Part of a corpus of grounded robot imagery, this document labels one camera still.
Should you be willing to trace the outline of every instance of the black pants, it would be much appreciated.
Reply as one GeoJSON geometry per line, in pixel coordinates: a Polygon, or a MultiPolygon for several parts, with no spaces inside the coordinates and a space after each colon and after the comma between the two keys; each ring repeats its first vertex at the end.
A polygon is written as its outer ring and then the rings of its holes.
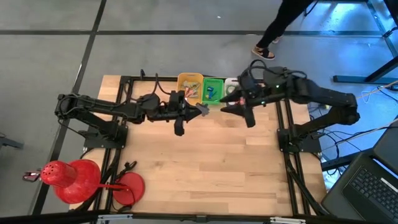
{"type": "Polygon", "coordinates": [[[307,8],[313,0],[283,0],[279,7],[278,15],[269,25],[257,47],[267,48],[268,45],[280,37],[298,16],[307,8]]]}

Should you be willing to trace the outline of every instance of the red lamp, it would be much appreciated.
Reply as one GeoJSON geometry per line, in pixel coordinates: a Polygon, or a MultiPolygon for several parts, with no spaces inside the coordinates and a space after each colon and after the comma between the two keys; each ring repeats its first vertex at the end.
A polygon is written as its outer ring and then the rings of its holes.
{"type": "Polygon", "coordinates": [[[69,164],[52,161],[40,173],[43,182],[54,187],[55,194],[65,203],[80,203],[89,199],[98,187],[115,189],[113,197],[122,205],[132,205],[144,195],[144,179],[133,172],[125,173],[118,185],[101,184],[101,172],[97,164],[79,159],[69,164]]]}

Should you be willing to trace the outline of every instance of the green container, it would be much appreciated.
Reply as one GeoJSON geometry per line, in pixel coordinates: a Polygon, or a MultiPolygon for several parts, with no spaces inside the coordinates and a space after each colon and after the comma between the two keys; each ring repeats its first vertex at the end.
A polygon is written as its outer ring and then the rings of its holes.
{"type": "Polygon", "coordinates": [[[208,103],[209,105],[218,105],[220,104],[220,99],[224,95],[224,80],[219,78],[204,78],[203,79],[203,89],[202,89],[202,102],[208,103]],[[211,99],[206,96],[210,95],[210,92],[207,90],[208,87],[212,87],[213,95],[211,99]]]}

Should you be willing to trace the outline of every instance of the laptop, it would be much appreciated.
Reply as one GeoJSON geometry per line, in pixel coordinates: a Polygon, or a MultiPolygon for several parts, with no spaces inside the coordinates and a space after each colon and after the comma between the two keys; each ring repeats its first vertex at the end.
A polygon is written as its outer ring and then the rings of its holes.
{"type": "Polygon", "coordinates": [[[398,128],[387,129],[372,150],[357,156],[322,206],[340,218],[398,224],[397,137],[398,128]]]}

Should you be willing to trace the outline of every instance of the wooden tabletop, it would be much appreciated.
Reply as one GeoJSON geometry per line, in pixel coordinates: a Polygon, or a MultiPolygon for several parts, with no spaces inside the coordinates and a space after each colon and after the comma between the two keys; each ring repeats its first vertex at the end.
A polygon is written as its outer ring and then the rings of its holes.
{"type": "MultiPolygon", "coordinates": [[[[105,75],[98,98],[115,101],[119,81],[118,75],[105,75]]],[[[165,91],[174,90],[177,85],[160,84],[165,91]]],[[[133,97],[148,94],[153,88],[154,82],[136,81],[133,97]]],[[[156,93],[161,100],[169,100],[159,88],[156,93]]],[[[173,121],[127,123],[129,133],[119,170],[125,162],[137,161],[133,172],[140,174],[146,185],[146,192],[133,206],[133,212],[292,215],[283,154],[276,136],[275,104],[254,109],[253,128],[247,128],[239,116],[220,112],[220,108],[210,106],[209,115],[184,123],[185,134],[181,137],[174,135],[173,121]]],[[[297,124],[309,120],[306,105],[292,103],[292,112],[297,124]]],[[[94,149],[85,159],[101,167],[103,154],[104,149],[94,149]]],[[[326,195],[320,162],[311,154],[300,156],[306,186],[320,202],[326,195]]],[[[302,211],[299,192],[296,186],[302,211]]]]}

